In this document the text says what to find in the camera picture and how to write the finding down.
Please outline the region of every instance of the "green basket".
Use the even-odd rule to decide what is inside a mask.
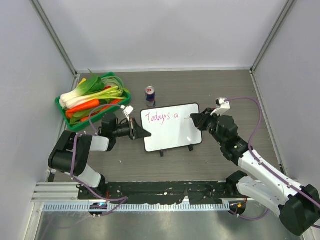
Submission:
[[[109,72],[109,73],[101,76],[101,78],[110,77],[110,76],[115,76],[115,74],[113,72]],[[119,105],[128,105],[130,103],[130,100],[131,100],[131,95],[129,93],[127,93],[127,92],[124,92],[123,96],[126,97],[126,99],[123,99],[123,101],[121,101],[121,102],[119,102],[117,104],[119,104]],[[67,119],[67,117],[66,117],[66,111],[63,110],[62,107],[60,106],[59,100],[60,100],[60,97],[57,97],[55,99],[55,104],[59,108],[66,125],[68,126],[68,128],[71,131],[78,132],[78,131],[81,131],[81,130],[85,129],[86,127],[88,127],[90,125],[89,120],[87,120],[87,121],[81,122],[81,123],[79,123],[77,125],[71,126],[70,122],[69,122],[69,119]],[[95,122],[101,120],[106,113],[113,113],[113,112],[115,112],[115,111],[117,111],[119,109],[120,108],[118,106],[109,107],[108,109],[104,110],[103,112],[100,112],[97,115],[92,116],[91,117],[91,121],[92,121],[92,123],[95,123]]]

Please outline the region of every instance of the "blue can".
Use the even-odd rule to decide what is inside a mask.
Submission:
[[[145,89],[146,105],[149,108],[156,106],[156,90],[152,86],[148,86]]]

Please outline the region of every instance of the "floor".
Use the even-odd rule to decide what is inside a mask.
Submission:
[[[257,97],[248,70],[125,72],[116,75],[122,78],[132,94],[134,111],[130,116],[139,124],[140,111],[147,108],[145,88],[148,86],[155,88],[157,107],[198,103],[200,111],[203,111],[215,107],[218,97]],[[90,75],[82,74],[80,80],[82,78],[90,78]],[[120,120],[123,119],[121,111],[116,114]],[[239,135],[248,140],[258,122],[257,106],[249,100],[233,101],[227,114],[233,116]],[[264,121],[253,140],[253,147],[279,168]],[[169,149],[164,151],[164,157],[160,157],[159,152],[145,152],[143,139],[121,137],[111,152],[90,153],[88,164],[109,182],[225,180],[239,170],[223,157],[220,146],[207,132],[203,132],[203,142],[192,152],[187,147]],[[54,180],[70,182],[67,175],[59,172]]]
[[[245,216],[256,218],[266,209],[247,203]],[[86,212],[44,212],[36,240],[301,240],[290,233],[273,213],[259,221],[247,221],[226,211],[113,213],[86,219]],[[67,227],[57,229],[55,226]]]

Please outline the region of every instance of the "white wall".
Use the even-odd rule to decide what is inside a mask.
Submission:
[[[77,70],[251,67],[286,0],[40,0]]]
[[[297,1],[256,76],[286,172],[320,191],[319,9]]]
[[[0,1],[0,233],[20,240],[45,180],[72,75],[28,0]]]

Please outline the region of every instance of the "whiteboard stand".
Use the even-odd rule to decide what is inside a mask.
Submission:
[[[201,144],[203,140],[202,132],[190,118],[191,114],[198,114],[199,111],[197,103],[142,110],[141,126],[152,134],[144,138],[145,151],[159,151],[161,157],[166,149],[188,147],[192,152],[194,145]]]

